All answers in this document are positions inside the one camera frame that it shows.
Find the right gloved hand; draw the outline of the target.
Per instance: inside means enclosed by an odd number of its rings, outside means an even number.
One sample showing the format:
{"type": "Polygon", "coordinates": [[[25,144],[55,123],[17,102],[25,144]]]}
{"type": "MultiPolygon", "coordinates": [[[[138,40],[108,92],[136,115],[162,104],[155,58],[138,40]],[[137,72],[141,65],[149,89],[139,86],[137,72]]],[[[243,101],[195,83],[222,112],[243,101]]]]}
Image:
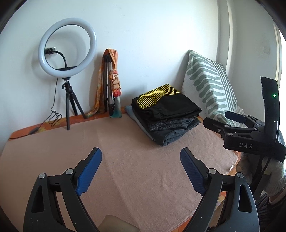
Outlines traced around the right gloved hand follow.
{"type": "MultiPolygon", "coordinates": [[[[241,153],[236,171],[243,173],[249,185],[255,180],[260,156],[241,153]]],[[[274,197],[285,188],[285,168],[282,162],[271,158],[261,178],[260,188],[268,197],[274,197]]]]}

